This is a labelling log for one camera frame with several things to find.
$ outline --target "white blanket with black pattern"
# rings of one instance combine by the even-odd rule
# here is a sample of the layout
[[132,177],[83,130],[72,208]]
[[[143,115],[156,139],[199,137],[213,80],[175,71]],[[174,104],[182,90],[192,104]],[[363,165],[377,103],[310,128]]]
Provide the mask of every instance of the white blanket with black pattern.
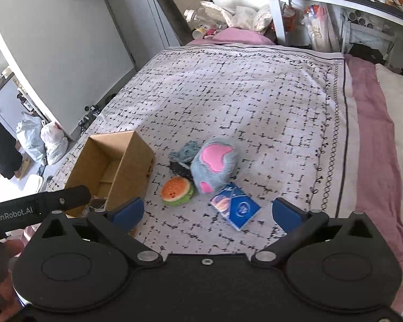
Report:
[[[136,238],[174,253],[255,250],[283,235],[271,202],[347,216],[355,207],[359,134],[342,54],[280,46],[190,46],[153,58],[108,104],[69,153],[49,190],[64,187],[91,134],[137,130],[156,166]],[[235,183],[261,210],[237,231],[196,195],[183,206],[160,198],[168,154],[189,140],[233,140],[241,151]]]

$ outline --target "tissue packet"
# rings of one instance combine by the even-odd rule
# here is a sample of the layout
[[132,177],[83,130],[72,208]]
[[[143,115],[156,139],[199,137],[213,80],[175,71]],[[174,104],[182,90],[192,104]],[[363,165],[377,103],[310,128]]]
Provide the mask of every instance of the tissue packet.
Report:
[[228,183],[209,204],[237,230],[241,230],[260,209],[260,206],[234,183]]

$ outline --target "desk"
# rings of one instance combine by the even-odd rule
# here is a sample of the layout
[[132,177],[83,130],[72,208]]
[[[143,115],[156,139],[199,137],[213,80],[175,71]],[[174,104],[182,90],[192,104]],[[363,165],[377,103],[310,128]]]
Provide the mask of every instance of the desk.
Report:
[[[272,11],[273,24],[275,26],[276,37],[278,43],[282,46],[287,45],[285,37],[284,23],[282,21],[282,12],[280,10],[281,0],[269,0],[270,9]],[[375,16],[390,20],[403,26],[403,11],[396,7],[383,4],[381,2],[372,2],[370,0],[308,0],[316,2],[325,2],[342,7],[348,7],[354,10],[370,13]]]

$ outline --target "open cardboard box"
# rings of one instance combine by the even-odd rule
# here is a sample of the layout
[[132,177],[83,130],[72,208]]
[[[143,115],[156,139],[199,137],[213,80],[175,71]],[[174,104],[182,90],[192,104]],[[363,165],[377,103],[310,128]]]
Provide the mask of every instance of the open cardboard box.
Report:
[[[92,196],[107,197],[106,209],[144,198],[154,153],[136,131],[96,134],[87,139],[65,188],[86,185]],[[85,206],[66,213],[80,216]]]

